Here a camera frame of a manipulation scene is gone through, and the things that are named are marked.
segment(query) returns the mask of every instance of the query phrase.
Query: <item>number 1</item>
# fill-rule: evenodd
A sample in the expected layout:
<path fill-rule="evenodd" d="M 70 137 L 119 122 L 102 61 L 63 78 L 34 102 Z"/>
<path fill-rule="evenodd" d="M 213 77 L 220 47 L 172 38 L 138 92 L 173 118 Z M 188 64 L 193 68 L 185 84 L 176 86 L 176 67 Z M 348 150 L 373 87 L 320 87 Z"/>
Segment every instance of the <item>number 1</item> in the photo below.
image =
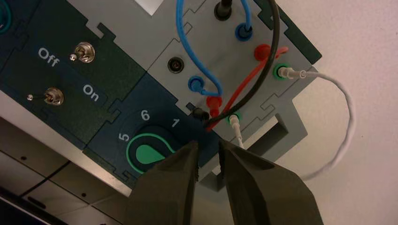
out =
<path fill-rule="evenodd" d="M 173 125 L 171 125 L 172 128 L 177 125 L 177 123 L 180 121 L 180 119 L 173 119 L 173 120 L 174 120 L 174 123 L 173 123 Z"/>

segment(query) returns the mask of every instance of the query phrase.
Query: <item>navy blue panel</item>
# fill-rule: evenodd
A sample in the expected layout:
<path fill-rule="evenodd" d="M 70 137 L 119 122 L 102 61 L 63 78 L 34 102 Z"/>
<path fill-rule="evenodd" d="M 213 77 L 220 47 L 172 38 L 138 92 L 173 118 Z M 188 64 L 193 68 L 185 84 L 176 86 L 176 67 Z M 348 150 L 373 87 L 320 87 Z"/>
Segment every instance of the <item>navy blue panel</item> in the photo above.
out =
<path fill-rule="evenodd" d="M 201 150 L 199 165 L 203 166 L 218 152 L 219 137 L 213 131 L 206 132 L 202 122 L 183 113 L 175 106 L 176 102 L 173 95 L 146 74 L 123 102 L 116 101 L 111 106 L 110 113 L 114 110 L 120 111 L 118 118 L 112 123 L 104 124 L 89 142 L 84 153 L 96 161 L 112 165 L 104 166 L 104 168 L 113 172 L 131 187 L 133 186 L 131 180 L 136 179 L 140 173 L 129 165 L 126 148 L 128 142 L 138 134 L 159 135 L 170 144 L 173 150 L 178 150 L 188 142 L 196 140 Z M 134 152 L 137 147 L 134 142 L 130 146 L 131 152 Z M 165 148 L 158 149 L 162 155 L 168 151 L 166 145 L 156 144 L 156 146 Z"/>

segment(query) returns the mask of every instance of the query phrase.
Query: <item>white wire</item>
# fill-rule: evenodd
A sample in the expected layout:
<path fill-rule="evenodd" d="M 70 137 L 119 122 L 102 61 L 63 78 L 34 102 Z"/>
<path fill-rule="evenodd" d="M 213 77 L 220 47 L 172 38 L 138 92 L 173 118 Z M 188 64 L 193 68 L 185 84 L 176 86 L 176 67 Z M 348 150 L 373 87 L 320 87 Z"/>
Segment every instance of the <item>white wire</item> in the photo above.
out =
<path fill-rule="evenodd" d="M 229 120 L 231 123 L 231 127 L 235 132 L 235 137 L 237 139 L 239 147 L 241 147 L 242 149 L 245 149 L 245 146 L 243 145 L 243 142 L 242 142 L 242 139 L 243 139 L 242 134 L 240 133 L 239 118 L 236 115 L 230 115 Z"/>
<path fill-rule="evenodd" d="M 355 114 L 355 106 L 353 103 L 353 99 L 352 99 L 351 95 L 349 94 L 349 92 L 347 91 L 347 89 L 343 86 L 342 83 L 340 83 L 339 81 L 335 80 L 334 78 L 332 78 L 326 74 L 322 74 L 322 73 L 305 72 L 305 75 L 307 77 L 320 77 L 322 79 L 325 79 L 327 81 L 334 83 L 344 94 L 345 100 L 347 101 L 347 107 L 348 107 L 348 113 L 349 113 L 347 131 L 345 133 L 344 140 L 341 143 L 340 147 L 338 148 L 335 156 L 333 157 L 333 159 L 331 161 L 329 161 L 327 164 L 325 164 L 319 170 L 301 177 L 303 180 L 310 180 L 314 177 L 317 177 L 317 176 L 333 169 L 343 159 L 344 155 L 348 151 L 348 147 L 349 147 L 351 140 L 354 136 L 354 131 L 355 131 L 355 127 L 356 127 L 356 118 L 355 118 L 356 114 Z"/>

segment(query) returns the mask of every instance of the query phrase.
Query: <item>number 6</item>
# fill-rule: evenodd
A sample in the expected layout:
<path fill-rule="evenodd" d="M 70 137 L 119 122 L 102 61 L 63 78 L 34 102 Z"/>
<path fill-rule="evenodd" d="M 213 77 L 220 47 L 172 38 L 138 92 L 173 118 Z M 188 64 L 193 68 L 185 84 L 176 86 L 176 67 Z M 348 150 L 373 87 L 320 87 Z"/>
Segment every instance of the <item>number 6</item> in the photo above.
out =
<path fill-rule="evenodd" d="M 141 111 L 141 117 L 143 120 L 148 121 L 149 120 L 149 114 L 148 114 L 148 110 L 142 110 Z"/>

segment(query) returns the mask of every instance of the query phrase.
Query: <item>green knob ring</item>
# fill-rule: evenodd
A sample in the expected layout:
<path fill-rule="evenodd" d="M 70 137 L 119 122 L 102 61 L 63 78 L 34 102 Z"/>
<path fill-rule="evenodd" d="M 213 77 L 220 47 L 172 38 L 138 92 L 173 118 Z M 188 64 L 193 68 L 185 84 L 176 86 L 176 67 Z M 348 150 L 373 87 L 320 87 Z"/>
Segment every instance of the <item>green knob ring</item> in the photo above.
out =
<path fill-rule="evenodd" d="M 11 16 L 10 6 L 8 5 L 8 3 L 5 0 L 0 0 L 0 3 L 2 3 L 2 5 L 4 6 L 4 8 L 6 10 L 6 17 L 7 17 L 7 23 L 4 24 L 4 26 L 0 29 L 0 34 L 2 34 L 10 28 L 12 16 Z"/>
<path fill-rule="evenodd" d="M 127 145 L 127 148 L 126 148 L 126 158 L 127 158 L 127 161 L 129 162 L 130 166 L 131 166 L 135 171 L 137 171 L 137 172 L 140 173 L 140 174 L 143 174 L 144 171 L 138 169 L 138 168 L 133 164 L 133 162 L 132 162 L 131 159 L 130 159 L 130 146 L 131 146 L 131 144 L 132 144 L 136 139 L 138 139 L 138 138 L 140 138 L 140 137 L 154 137 L 154 138 L 157 138 L 157 139 L 161 140 L 161 141 L 167 146 L 168 150 L 169 150 L 171 153 L 175 153 L 175 152 L 176 152 L 176 151 L 173 150 L 173 148 L 171 148 L 170 144 L 169 144 L 164 138 L 162 138 L 162 137 L 159 136 L 159 135 L 152 134 L 152 133 L 143 133 L 143 134 L 140 134 L 140 135 L 137 135 L 137 136 L 133 137 L 133 138 L 129 141 L 129 144 Z"/>

